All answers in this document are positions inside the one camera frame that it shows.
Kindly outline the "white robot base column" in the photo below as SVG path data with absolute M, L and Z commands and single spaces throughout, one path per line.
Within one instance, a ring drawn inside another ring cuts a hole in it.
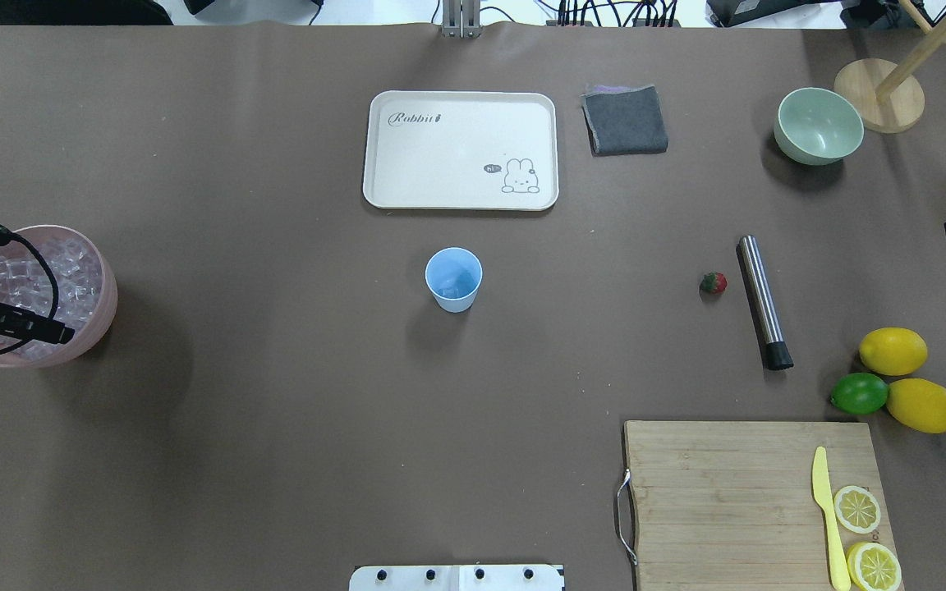
M 349 590 L 566 590 L 563 566 L 465 564 L 365 566 L 354 570 Z

